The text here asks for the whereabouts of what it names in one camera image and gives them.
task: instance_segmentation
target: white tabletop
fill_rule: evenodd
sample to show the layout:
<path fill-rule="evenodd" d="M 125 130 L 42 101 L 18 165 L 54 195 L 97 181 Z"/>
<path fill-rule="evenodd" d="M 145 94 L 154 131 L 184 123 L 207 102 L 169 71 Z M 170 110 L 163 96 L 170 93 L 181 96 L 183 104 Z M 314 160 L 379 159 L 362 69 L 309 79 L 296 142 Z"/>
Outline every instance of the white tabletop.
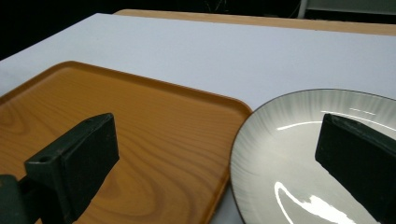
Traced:
<path fill-rule="evenodd" d="M 396 98 L 396 36 L 95 14 L 0 62 L 0 95 L 65 61 L 231 96 L 253 110 L 288 92 Z M 241 223 L 230 189 L 212 223 Z"/>

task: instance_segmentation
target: black object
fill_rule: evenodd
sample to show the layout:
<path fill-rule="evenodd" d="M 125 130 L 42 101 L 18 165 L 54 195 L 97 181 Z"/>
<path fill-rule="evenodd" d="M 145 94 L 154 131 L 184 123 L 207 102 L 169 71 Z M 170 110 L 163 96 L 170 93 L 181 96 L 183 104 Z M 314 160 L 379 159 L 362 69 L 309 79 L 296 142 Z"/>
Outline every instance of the black object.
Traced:
<path fill-rule="evenodd" d="M 119 158 L 113 115 L 85 119 L 27 160 L 19 183 L 0 175 L 0 223 L 76 221 Z"/>
<path fill-rule="evenodd" d="M 354 21 L 366 23 L 385 23 L 396 24 L 395 15 L 374 14 L 374 13 L 358 13 L 347 11 L 326 11 L 308 9 L 304 17 L 309 20 L 321 21 Z"/>
<path fill-rule="evenodd" d="M 326 114 L 315 159 L 375 220 L 396 223 L 396 141 L 356 120 Z"/>

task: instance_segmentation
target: white plate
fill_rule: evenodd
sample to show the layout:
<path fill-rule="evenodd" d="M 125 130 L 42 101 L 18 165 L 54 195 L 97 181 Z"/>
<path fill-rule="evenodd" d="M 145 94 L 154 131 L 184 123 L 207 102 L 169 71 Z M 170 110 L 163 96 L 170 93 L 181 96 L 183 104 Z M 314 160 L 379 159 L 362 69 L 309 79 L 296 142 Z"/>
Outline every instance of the white plate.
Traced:
<path fill-rule="evenodd" d="M 247 119 L 233 144 L 233 193 L 246 223 L 377 223 L 315 161 L 325 113 L 396 138 L 396 102 L 388 98 L 312 90 L 266 103 Z"/>

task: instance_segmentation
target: wooden tray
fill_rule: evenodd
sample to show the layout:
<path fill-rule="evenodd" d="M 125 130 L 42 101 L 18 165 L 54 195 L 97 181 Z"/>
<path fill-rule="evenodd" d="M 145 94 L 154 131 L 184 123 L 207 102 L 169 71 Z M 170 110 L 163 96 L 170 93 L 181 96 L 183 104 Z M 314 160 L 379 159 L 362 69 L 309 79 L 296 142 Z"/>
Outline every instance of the wooden tray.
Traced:
<path fill-rule="evenodd" d="M 87 117 L 115 116 L 120 161 L 77 223 L 207 223 L 251 113 L 208 92 L 83 63 L 60 63 L 0 98 L 0 173 Z"/>

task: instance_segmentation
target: orange tray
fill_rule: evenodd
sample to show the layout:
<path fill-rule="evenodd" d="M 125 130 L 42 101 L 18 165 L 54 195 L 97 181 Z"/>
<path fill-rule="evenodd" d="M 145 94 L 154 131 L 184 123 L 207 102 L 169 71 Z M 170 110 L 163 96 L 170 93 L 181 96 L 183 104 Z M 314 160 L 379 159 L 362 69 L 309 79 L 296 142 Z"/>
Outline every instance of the orange tray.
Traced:
<path fill-rule="evenodd" d="M 77 223 L 207 223 L 229 179 L 242 102 L 84 63 L 57 64 L 0 98 L 0 174 L 80 121 L 115 116 L 120 161 Z"/>

